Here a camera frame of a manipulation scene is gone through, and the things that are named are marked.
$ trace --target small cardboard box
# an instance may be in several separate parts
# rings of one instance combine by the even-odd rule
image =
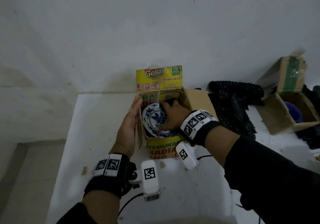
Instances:
[[[218,118],[206,91],[182,87],[181,66],[137,70],[136,81],[137,93],[143,99],[143,106],[177,98],[179,103],[189,110],[205,109]],[[137,116],[137,129],[138,144],[148,148],[151,159],[178,157],[176,145],[185,139],[181,135],[167,138],[148,137],[143,126],[141,109]]]
[[[301,93],[304,85],[307,65],[301,56],[281,57],[260,81],[268,81],[279,75],[276,92],[263,100],[265,106],[257,106],[257,110],[270,134],[300,131],[319,124],[320,118],[310,100]],[[302,113],[302,122],[296,123],[285,105],[289,102]]]

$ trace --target blue plastic bowl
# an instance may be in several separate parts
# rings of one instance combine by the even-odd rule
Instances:
[[[293,104],[289,103],[289,102],[285,102],[288,110],[289,110],[289,114],[291,115],[291,117],[293,118],[293,120],[296,123],[301,123],[302,122],[302,113],[301,111]]]

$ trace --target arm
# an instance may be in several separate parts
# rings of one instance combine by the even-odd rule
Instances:
[[[172,107],[162,104],[169,120],[158,130],[180,128],[190,111],[177,101]],[[230,188],[242,194],[242,206],[253,209],[265,223],[318,221],[320,175],[222,126],[210,130],[205,142],[197,144],[205,146],[225,169]]]
[[[134,153],[136,115],[142,99],[135,97],[129,112],[120,126],[111,153],[120,153],[128,158]],[[103,190],[93,190],[86,194],[81,203],[76,204],[58,223],[116,223],[120,200],[118,196]]]

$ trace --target blue and white plate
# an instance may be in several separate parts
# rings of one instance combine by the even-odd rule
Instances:
[[[153,136],[172,137],[176,136],[175,130],[156,132],[155,128],[158,125],[168,121],[167,114],[160,108],[159,103],[148,105],[142,112],[143,125]]]

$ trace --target wristband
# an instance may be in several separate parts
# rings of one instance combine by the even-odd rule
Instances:
[[[128,192],[123,190],[134,170],[136,170],[135,164],[131,163],[126,155],[107,155],[106,159],[100,160],[95,165],[83,197],[92,190],[103,190],[121,199],[121,196]]]
[[[223,126],[208,111],[204,109],[194,110],[184,119],[180,132],[191,146],[205,147],[205,140],[209,131],[218,125]]]

